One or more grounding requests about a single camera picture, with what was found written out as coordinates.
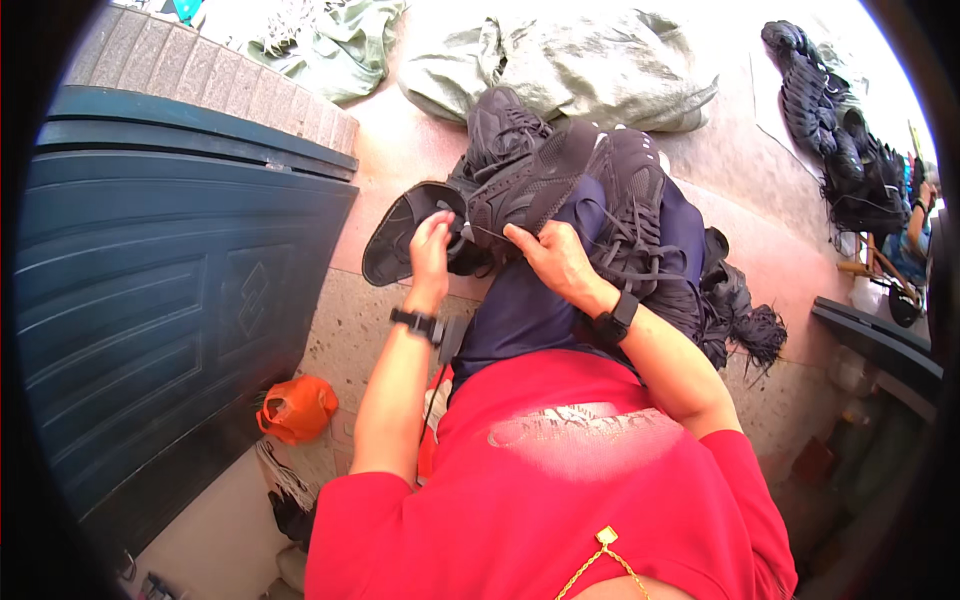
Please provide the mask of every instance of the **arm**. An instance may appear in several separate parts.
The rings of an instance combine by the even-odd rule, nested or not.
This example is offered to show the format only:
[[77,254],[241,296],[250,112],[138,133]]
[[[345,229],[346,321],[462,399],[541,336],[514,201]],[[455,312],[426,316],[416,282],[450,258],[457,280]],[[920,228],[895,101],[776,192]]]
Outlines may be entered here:
[[933,197],[934,191],[930,189],[930,186],[927,185],[926,182],[921,183],[918,200],[923,203],[924,207],[913,207],[913,214],[910,215],[910,223],[907,224],[906,227],[906,239],[910,243],[910,250],[918,256],[926,257],[926,254],[920,247],[920,233],[924,229],[926,213],[930,209],[930,205],[933,204]]
[[[403,310],[435,315],[446,296],[446,244],[453,213],[438,212],[424,221],[410,242],[414,284]],[[413,484],[423,426],[430,343],[395,324],[380,354],[353,430],[350,474],[384,471]]]
[[[593,271],[569,224],[548,222],[539,240],[512,225],[503,232],[551,290],[591,318],[613,311],[620,291]],[[743,431],[730,393],[707,357],[646,306],[637,308],[620,347],[663,412],[698,440],[721,429]]]

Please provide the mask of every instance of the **red t-shirt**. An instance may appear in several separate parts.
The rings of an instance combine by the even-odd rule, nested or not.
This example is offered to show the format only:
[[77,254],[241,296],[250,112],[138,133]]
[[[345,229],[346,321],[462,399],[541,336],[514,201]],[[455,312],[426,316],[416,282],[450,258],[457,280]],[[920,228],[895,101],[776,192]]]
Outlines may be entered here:
[[[699,442],[628,370],[543,350],[471,377],[438,428],[419,492],[383,472],[320,492],[306,597],[554,598],[610,545],[638,574],[698,600],[789,598],[786,529],[750,442]],[[602,555],[566,597],[614,577]]]

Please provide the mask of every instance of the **orange plastic bag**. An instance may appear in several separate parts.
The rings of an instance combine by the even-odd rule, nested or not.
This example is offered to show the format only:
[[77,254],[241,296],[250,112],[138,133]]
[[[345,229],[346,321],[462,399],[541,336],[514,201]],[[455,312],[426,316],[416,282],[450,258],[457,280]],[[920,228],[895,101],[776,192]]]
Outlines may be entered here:
[[256,414],[260,431],[296,445],[320,435],[337,410],[337,397],[330,384],[318,377],[302,375],[277,383],[267,392],[263,408]]

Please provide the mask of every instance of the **gold necklace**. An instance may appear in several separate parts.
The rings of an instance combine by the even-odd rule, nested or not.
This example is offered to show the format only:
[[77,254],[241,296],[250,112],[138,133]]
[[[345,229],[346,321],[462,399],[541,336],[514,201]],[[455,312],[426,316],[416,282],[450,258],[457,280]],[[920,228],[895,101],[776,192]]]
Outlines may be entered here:
[[636,573],[634,573],[634,570],[631,569],[630,566],[627,564],[627,562],[621,559],[616,552],[613,552],[608,547],[610,544],[614,543],[617,539],[617,534],[613,530],[613,528],[610,525],[607,525],[606,527],[604,527],[603,529],[597,532],[596,538],[597,538],[597,541],[600,542],[600,545],[602,547],[599,550],[597,550],[596,554],[591,556],[589,560],[584,563],[583,566],[577,569],[577,572],[574,573],[573,577],[570,578],[570,581],[566,582],[566,585],[564,586],[563,589],[560,590],[560,593],[557,594],[557,597],[554,600],[560,600],[561,598],[563,598],[564,595],[568,591],[570,591],[570,588],[577,581],[577,579],[584,574],[584,571],[587,570],[587,567],[593,564],[593,561],[600,558],[601,554],[608,554],[611,557],[613,557],[615,561],[622,564],[623,568],[627,569],[627,572],[630,573],[630,576],[634,578],[634,581],[640,587],[640,591],[643,592],[643,597],[646,598],[646,600],[650,600],[650,594],[647,593],[647,588],[645,588],[643,584],[640,582],[640,578],[636,576]]

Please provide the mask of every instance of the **white plastic bag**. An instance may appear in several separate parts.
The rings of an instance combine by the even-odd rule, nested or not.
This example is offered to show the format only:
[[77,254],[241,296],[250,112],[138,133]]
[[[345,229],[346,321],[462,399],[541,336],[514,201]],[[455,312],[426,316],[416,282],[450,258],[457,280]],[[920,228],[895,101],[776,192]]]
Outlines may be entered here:
[[853,282],[853,289],[850,292],[853,308],[862,310],[868,315],[875,315],[880,309],[882,299],[883,288],[870,281],[868,277],[857,277]]

